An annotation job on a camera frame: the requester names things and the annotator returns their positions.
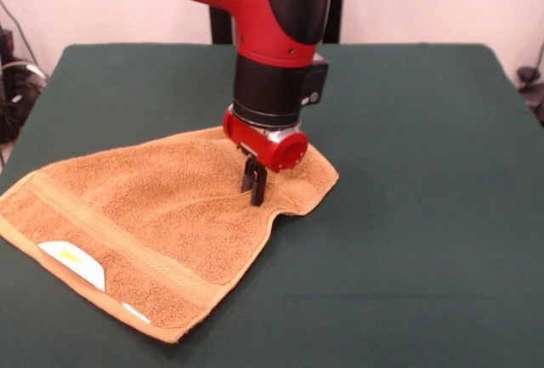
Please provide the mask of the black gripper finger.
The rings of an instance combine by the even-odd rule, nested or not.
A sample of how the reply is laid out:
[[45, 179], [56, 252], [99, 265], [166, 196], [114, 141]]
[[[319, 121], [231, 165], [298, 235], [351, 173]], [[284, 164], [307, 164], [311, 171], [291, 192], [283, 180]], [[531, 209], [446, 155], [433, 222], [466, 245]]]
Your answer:
[[252, 164], [251, 177], [251, 204], [260, 207], [264, 202], [264, 193], [267, 183], [267, 169], [259, 162]]
[[241, 183], [242, 192], [247, 192], [248, 190], [252, 190], [255, 179], [258, 176], [257, 166], [258, 164], [255, 160], [255, 157], [249, 156], [244, 166], [244, 173], [243, 173], [242, 183]]

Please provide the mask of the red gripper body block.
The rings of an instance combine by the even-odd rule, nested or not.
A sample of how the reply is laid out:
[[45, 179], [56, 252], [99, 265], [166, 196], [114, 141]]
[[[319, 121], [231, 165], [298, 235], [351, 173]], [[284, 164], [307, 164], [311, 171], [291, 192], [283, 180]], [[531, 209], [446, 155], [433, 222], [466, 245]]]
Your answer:
[[305, 156], [308, 137], [294, 127], [281, 130], [254, 127], [237, 117], [230, 106], [224, 115], [224, 133], [237, 147], [275, 173], [293, 169]]

